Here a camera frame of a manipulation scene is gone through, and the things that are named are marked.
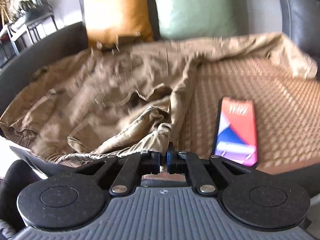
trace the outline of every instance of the silver bolt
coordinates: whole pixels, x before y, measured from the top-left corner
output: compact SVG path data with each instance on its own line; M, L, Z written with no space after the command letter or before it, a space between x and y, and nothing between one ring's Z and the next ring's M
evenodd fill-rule
M112 188L112 192L114 193L124 193L128 190L125 185L116 185Z
M216 190L216 187L213 185L202 185L200 187L200 191L202 193L211 193L211 192L214 192L215 190Z

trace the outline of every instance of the green pillow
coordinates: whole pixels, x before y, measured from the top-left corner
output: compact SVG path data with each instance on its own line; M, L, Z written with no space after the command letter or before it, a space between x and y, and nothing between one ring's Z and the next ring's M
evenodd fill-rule
M232 0L156 0L161 37L183 40L236 34Z

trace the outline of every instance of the crosshair logo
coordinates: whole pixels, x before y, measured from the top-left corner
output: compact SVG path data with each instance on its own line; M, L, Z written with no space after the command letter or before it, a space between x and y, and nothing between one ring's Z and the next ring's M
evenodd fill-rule
M162 189L162 190L160 190L159 191L161 194L163 194L163 195L165 195L165 194L168 194L169 193L169 191L168 190L166 190L165 188L164 189Z

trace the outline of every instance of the black disc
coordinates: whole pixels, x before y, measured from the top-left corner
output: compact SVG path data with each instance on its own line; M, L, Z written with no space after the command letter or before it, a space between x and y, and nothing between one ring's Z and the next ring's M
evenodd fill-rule
M93 220L105 206L105 195L90 177L73 173L29 185L17 203L28 225L68 229Z
M222 202L237 220L266 230L299 225L310 206L299 185L255 172L238 176L222 193Z

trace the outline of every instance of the phone wallpaper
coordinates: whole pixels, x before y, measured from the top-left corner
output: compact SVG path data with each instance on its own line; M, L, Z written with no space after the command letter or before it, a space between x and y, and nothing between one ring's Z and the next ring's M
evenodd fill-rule
M224 98L215 155L246 166L258 161L253 103Z

